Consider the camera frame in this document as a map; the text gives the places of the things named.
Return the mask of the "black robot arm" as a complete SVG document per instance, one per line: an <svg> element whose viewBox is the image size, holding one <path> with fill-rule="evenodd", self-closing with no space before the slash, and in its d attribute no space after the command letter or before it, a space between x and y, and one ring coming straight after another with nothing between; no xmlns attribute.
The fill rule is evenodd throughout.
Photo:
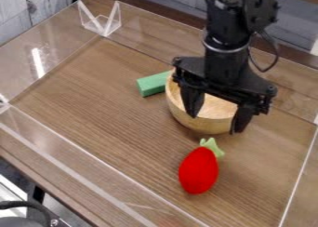
<svg viewBox="0 0 318 227"><path fill-rule="evenodd" d="M270 111L277 86L261 75L272 70L260 67L252 56L254 35L265 39L269 25L277 22L277 0L205 0L205 55L177 57L173 81L181 88L186 113L195 117L205 96L213 95L237 104L230 131L245 130L254 116Z"/></svg>

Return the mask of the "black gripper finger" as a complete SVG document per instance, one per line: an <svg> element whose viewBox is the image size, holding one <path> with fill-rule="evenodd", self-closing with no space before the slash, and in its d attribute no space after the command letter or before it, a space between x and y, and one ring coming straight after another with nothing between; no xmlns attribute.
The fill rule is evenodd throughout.
<svg viewBox="0 0 318 227"><path fill-rule="evenodd" d="M238 107L238 110L236 112L236 116L232 122L232 129L230 129L232 134L241 133L245 130L245 128L252 122L256 112L257 112L257 107L253 103L244 103Z"/></svg>
<svg viewBox="0 0 318 227"><path fill-rule="evenodd" d="M204 107L205 93L186 83L181 84L182 101L186 108L186 113L195 118Z"/></svg>

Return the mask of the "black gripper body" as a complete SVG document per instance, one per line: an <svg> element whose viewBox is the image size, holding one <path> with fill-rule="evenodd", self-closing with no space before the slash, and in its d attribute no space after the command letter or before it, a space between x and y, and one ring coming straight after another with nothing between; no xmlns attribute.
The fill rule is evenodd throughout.
<svg viewBox="0 0 318 227"><path fill-rule="evenodd" d="M249 64L250 48L208 49L204 57L175 57L174 82L186 83L238 106L253 103L256 114L268 114L277 95L274 84L256 74Z"/></svg>

